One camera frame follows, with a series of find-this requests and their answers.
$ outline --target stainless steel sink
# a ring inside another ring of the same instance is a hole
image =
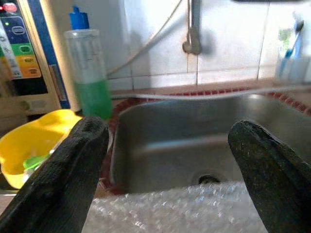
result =
[[[242,181],[227,142],[231,126],[242,119],[265,127],[311,162],[311,117],[278,100],[168,100],[121,114],[110,179],[125,193]]]

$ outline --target dish soap bottle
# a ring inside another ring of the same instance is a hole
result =
[[[87,14],[80,12],[78,7],[74,6],[69,16],[72,31],[67,31],[64,35],[82,112],[85,116],[109,119],[112,115],[112,101],[99,31],[89,28]]]

